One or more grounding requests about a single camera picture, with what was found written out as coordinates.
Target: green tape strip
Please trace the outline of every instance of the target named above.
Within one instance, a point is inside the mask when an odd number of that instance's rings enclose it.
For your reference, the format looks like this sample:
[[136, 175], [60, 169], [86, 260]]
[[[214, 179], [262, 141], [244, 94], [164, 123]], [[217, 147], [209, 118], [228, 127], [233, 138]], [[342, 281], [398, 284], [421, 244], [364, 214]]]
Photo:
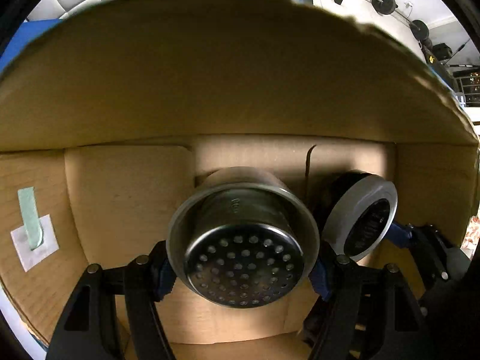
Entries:
[[18, 190], [17, 194], [23, 225], [27, 232], [28, 244], [30, 245], [30, 250], [33, 250], [39, 247], [43, 241], [43, 229], [38, 218], [33, 187]]

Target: screw head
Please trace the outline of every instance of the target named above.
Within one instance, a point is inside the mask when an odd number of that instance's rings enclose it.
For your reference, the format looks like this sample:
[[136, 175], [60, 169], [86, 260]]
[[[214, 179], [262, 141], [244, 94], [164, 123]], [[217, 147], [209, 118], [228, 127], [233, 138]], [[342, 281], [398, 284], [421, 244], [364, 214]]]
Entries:
[[138, 256], [136, 259], [135, 259], [135, 262], [140, 265], [140, 266], [143, 266], [144, 264], [146, 264], [148, 262], [148, 256], [146, 254], [142, 254], [141, 256]]
[[339, 254], [337, 256], [337, 263], [346, 266], [348, 263], [350, 263], [350, 258], [345, 256], [345, 254]]
[[398, 268], [397, 264], [394, 264], [394, 263], [390, 263], [390, 264], [387, 264], [387, 270], [388, 272], [390, 272], [391, 274], [396, 274], [397, 272], [400, 271], [400, 269]]
[[100, 266], [98, 264], [90, 264], [87, 268], [87, 272], [90, 274], [94, 274], [96, 271], [98, 271], [99, 268]]

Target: cardboard flap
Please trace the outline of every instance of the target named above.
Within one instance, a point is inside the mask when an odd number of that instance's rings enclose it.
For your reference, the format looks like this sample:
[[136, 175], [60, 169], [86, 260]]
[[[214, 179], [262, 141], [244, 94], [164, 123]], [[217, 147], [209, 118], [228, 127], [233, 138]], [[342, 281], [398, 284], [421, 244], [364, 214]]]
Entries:
[[108, 2], [31, 43], [1, 87], [0, 151], [223, 133], [478, 145], [405, 47], [291, 0]]
[[[234, 343], [170, 346], [177, 360], [306, 360], [311, 351], [296, 333]], [[125, 352], [125, 360], [137, 360], [131, 340]]]
[[478, 210], [478, 150], [450, 145], [398, 145], [397, 220], [435, 224], [460, 246], [472, 209]]
[[104, 269], [166, 239], [172, 215], [194, 190], [194, 157], [178, 146], [68, 149], [65, 170], [83, 251]]
[[[33, 187], [38, 214], [50, 214], [59, 249], [25, 272], [10, 232], [23, 225], [17, 190]], [[87, 267], [71, 214], [63, 151], [0, 155], [0, 279], [35, 335], [47, 344]]]

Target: perforated metal lid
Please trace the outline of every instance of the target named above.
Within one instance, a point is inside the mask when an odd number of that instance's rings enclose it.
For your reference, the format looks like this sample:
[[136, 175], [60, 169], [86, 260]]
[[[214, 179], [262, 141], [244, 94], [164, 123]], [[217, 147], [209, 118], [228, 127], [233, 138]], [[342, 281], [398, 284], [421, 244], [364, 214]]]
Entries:
[[261, 223], [224, 226], [205, 233], [187, 250], [185, 270], [193, 288], [223, 306], [250, 308], [292, 290], [303, 272], [294, 238]]

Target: metal grille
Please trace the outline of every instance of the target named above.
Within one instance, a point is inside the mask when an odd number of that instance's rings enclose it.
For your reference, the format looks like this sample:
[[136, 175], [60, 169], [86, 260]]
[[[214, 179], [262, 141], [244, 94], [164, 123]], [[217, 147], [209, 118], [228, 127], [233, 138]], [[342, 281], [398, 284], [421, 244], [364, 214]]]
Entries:
[[458, 86], [465, 95], [467, 107], [480, 107], [480, 73], [456, 77]]
[[302, 251], [288, 234], [241, 225], [202, 239], [188, 256], [186, 271], [203, 297], [223, 306], [250, 308], [290, 292], [303, 266]]

